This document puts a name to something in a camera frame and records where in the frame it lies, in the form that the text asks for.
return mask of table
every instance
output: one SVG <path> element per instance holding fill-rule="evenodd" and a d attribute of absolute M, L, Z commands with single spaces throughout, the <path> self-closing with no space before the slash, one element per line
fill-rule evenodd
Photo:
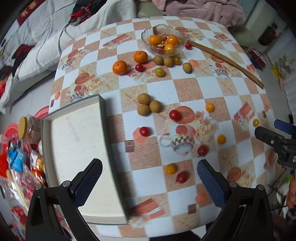
<path fill-rule="evenodd" d="M 184 49 L 182 62 L 190 62 L 193 72 L 182 65 L 162 66 L 164 77 L 156 77 L 153 55 L 136 72 L 133 55 L 145 50 L 141 33 L 164 23 L 189 39 L 214 48 L 230 57 L 258 78 L 258 74 L 233 36 L 218 23 L 196 18 L 151 17 L 132 19 L 95 29 L 70 42 L 63 51 L 56 72 L 49 112 L 83 97 L 101 94 L 106 100 L 109 136 L 118 175 L 128 204 L 138 215 L 124 226 L 91 225 L 95 233 L 112 237 L 155 237 L 187 231 L 213 221 L 220 209 L 212 203 L 197 175 L 197 148 L 209 146 L 205 156 L 216 171 L 246 187 L 267 184 L 279 175 L 272 149 L 256 140 L 252 120 L 274 128 L 274 115 L 265 90 L 261 90 L 237 69 L 199 49 Z M 112 72 L 117 60 L 130 70 L 118 76 Z M 142 117 L 136 97 L 148 93 L 163 105 L 160 113 Z M 215 111 L 208 113 L 206 103 Z M 179 123 L 168 117 L 172 109 L 182 113 Z M 148 138 L 138 128 L 152 131 Z M 227 141 L 220 145 L 217 136 Z M 134 152 L 126 153 L 125 141 L 133 140 Z M 166 175 L 166 165 L 178 171 Z M 185 170 L 189 179 L 176 183 Z"/>

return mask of tile floor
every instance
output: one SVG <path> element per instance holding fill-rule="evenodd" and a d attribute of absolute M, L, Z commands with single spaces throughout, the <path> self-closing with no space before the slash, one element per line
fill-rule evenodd
<path fill-rule="evenodd" d="M 270 71 L 270 62 L 263 71 L 258 71 L 265 87 L 267 95 L 272 104 L 274 115 L 276 119 L 289 122 L 288 115 L 290 114 L 289 106 L 285 97 L 285 93 L 280 90 L 279 85 Z M 38 110 L 44 106 L 49 105 L 50 92 L 54 81 L 54 73 L 44 78 L 35 86 L 30 88 L 25 94 L 15 103 L 11 112 L 6 115 L 0 115 L 0 133 L 3 133 L 8 124 L 15 122 L 18 123 L 19 118 L 26 114 L 34 115 Z M 195 234 L 202 237 L 206 231 L 205 226 L 193 230 Z M 110 238 L 98 236 L 101 241 L 147 241 L 147 238 Z"/>

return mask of pink blanket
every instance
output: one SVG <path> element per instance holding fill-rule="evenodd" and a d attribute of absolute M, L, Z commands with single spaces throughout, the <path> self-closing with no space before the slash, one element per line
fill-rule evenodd
<path fill-rule="evenodd" d="M 225 27 L 244 24 L 246 17 L 236 0 L 152 0 L 165 15 L 201 18 Z"/>

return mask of fruit bowl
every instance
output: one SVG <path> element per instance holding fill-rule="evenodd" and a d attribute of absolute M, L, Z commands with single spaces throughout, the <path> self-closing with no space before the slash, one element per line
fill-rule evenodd
<path fill-rule="evenodd" d="M 179 43 L 173 49 L 164 50 L 162 48 L 154 47 L 149 44 L 148 39 L 152 35 L 158 35 L 161 37 L 176 36 L 179 40 Z M 182 33 L 164 24 L 158 24 L 152 28 L 146 29 L 144 32 L 142 32 L 141 39 L 144 42 L 145 48 L 149 52 L 151 52 L 152 54 L 160 55 L 162 57 L 171 57 L 177 55 L 178 53 L 181 53 L 187 42 L 187 38 Z"/>

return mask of plastic jar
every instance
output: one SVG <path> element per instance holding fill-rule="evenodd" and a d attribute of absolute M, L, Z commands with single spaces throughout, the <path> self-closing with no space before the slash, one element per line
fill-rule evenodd
<path fill-rule="evenodd" d="M 25 144 L 38 144 L 41 140 L 41 119 L 30 114 L 27 114 L 26 117 L 21 117 L 18 134 Z"/>

